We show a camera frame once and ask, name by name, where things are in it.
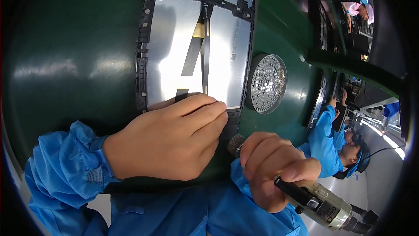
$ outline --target white wall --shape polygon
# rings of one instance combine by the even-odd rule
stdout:
[[[369,127],[364,127],[365,143],[369,146],[371,154],[390,147],[390,145]],[[401,141],[388,135],[398,145]],[[370,158],[369,166],[365,170],[367,176],[368,209],[382,215],[390,200],[394,187],[398,181],[403,160],[395,150],[383,150]]]

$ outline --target finger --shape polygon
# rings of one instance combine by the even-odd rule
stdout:
[[[304,156],[292,145],[282,146],[264,160],[259,166],[257,173],[265,179],[273,179],[285,167],[302,159],[304,159]]]
[[[201,163],[202,169],[204,169],[212,157],[214,157],[215,150],[217,149],[219,138],[216,138],[208,147],[206,147],[199,156],[199,162]]]
[[[226,108],[227,105],[225,103],[216,102],[200,108],[196,112],[183,117],[182,120],[185,122],[185,126],[194,133],[196,130],[215,120]]]
[[[296,161],[281,172],[281,179],[285,182],[294,181],[314,181],[318,178],[321,171],[321,164],[315,158]]]
[[[215,98],[211,96],[198,94],[187,97],[186,99],[170,105],[169,107],[165,108],[165,111],[168,115],[184,116],[196,111],[202,106],[206,106],[215,102]]]
[[[273,180],[264,180],[260,176],[255,176],[249,183],[253,200],[265,211],[276,213],[286,207],[285,193],[274,185]]]
[[[227,124],[227,120],[228,114],[223,112],[217,118],[215,118],[215,120],[192,134],[189,139],[193,148],[200,148],[198,152],[201,154],[205,148],[207,148],[215,139],[220,136],[224,126]]]
[[[247,160],[249,159],[252,151],[264,140],[271,138],[271,137],[278,137],[276,133],[267,133],[267,132],[255,132],[246,139],[241,147],[240,151],[240,164],[245,166]]]
[[[198,95],[198,94],[202,94],[202,92],[190,92],[190,93],[188,93],[187,97],[190,97],[190,96],[193,96],[193,95]],[[167,101],[147,106],[147,109],[148,109],[148,111],[154,111],[154,110],[157,110],[157,109],[166,108],[166,107],[172,105],[173,103],[175,103],[175,99],[176,99],[176,97],[173,97],[173,98],[171,98]]]
[[[289,140],[281,139],[278,136],[274,136],[262,141],[250,155],[244,168],[244,175],[247,180],[251,180],[253,175],[258,170],[261,163],[268,158],[276,149],[284,145],[292,145]]]

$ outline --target cable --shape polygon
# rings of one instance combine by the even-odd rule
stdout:
[[[375,155],[377,152],[380,152],[380,151],[382,151],[382,150],[389,150],[389,149],[394,150],[394,148],[384,148],[384,149],[381,149],[381,150],[378,150],[378,151],[374,152],[372,155]]]
[[[376,115],[375,113],[373,113],[373,111],[371,111],[372,114],[374,114],[377,117],[377,120],[380,120],[380,117],[378,115]]]

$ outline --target worker's hand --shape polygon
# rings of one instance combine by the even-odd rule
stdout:
[[[352,32],[352,19],[350,16],[347,16],[347,23],[348,23],[348,31],[349,33]]]
[[[345,89],[343,89],[343,96],[342,96],[342,105],[345,106],[346,105],[346,99],[348,99],[348,93],[346,92]]]
[[[340,110],[335,109],[335,118],[333,119],[333,121],[339,117],[339,114],[340,114]]]
[[[138,116],[103,143],[115,177],[196,178],[214,156],[228,120],[225,109],[200,94]]]
[[[191,96],[199,95],[199,94],[202,94],[202,92],[190,92],[190,93],[188,93],[187,97],[191,97]],[[156,104],[147,106],[147,109],[148,109],[148,111],[154,111],[154,110],[157,110],[157,109],[166,108],[166,107],[174,104],[175,103],[175,99],[176,99],[176,97],[173,97],[171,99],[168,99],[167,101],[164,101],[164,102],[160,102],[160,103],[156,103]]]
[[[336,108],[336,102],[337,102],[336,97],[331,97],[329,104],[332,105],[333,108]]]
[[[289,140],[265,132],[254,133],[243,143],[240,164],[255,203],[270,213],[280,212],[288,203],[285,194],[274,185],[275,176],[285,182],[314,181],[321,171],[318,160],[306,159]]]

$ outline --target black ribbon cable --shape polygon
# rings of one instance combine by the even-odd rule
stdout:
[[[188,53],[182,69],[181,76],[193,76],[195,65],[201,52],[202,67],[202,93],[208,94],[208,74],[210,68],[210,18],[214,5],[202,2],[201,14],[196,23],[194,35],[189,44]],[[175,97],[175,103],[185,99],[188,96],[189,89],[178,87]]]
[[[204,62],[202,64],[202,92],[208,94],[208,74],[210,69],[210,19],[214,5],[204,2]]]

